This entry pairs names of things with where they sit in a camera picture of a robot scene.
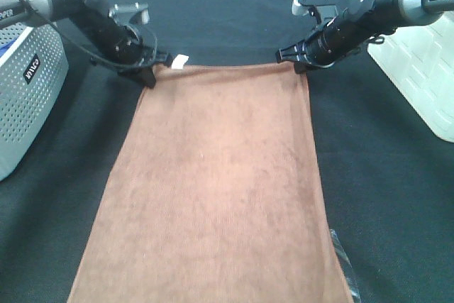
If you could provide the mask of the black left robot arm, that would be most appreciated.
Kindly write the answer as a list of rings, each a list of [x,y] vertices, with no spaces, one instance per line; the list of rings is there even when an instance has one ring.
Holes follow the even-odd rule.
[[[22,23],[37,28],[70,20],[96,48],[92,52],[65,34],[61,38],[90,57],[93,65],[117,71],[123,77],[153,88],[155,65],[172,65],[170,53],[148,45],[142,28],[150,21],[147,3],[112,4],[109,0],[1,0],[1,27]]]

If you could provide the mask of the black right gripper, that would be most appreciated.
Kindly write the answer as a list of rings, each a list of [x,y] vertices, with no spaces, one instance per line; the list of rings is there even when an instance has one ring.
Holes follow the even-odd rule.
[[[362,28],[338,15],[317,25],[303,40],[280,48],[276,61],[293,62],[297,74],[325,69],[346,57],[362,43]]]

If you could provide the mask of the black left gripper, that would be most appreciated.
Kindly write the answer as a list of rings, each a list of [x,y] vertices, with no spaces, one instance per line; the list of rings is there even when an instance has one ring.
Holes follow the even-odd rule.
[[[173,56],[159,49],[157,35],[148,25],[120,25],[121,39],[108,47],[105,43],[99,51],[101,56],[93,55],[90,62],[117,71],[123,77],[133,80],[149,89],[156,85],[153,67],[171,67]]]

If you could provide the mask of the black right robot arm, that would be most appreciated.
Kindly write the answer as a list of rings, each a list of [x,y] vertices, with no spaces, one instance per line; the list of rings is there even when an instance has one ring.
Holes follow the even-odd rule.
[[[453,0],[350,0],[345,9],[329,0],[293,0],[295,16],[310,15],[316,25],[299,42],[276,52],[297,73],[332,67],[363,43],[378,43],[398,28],[428,26],[453,10]]]

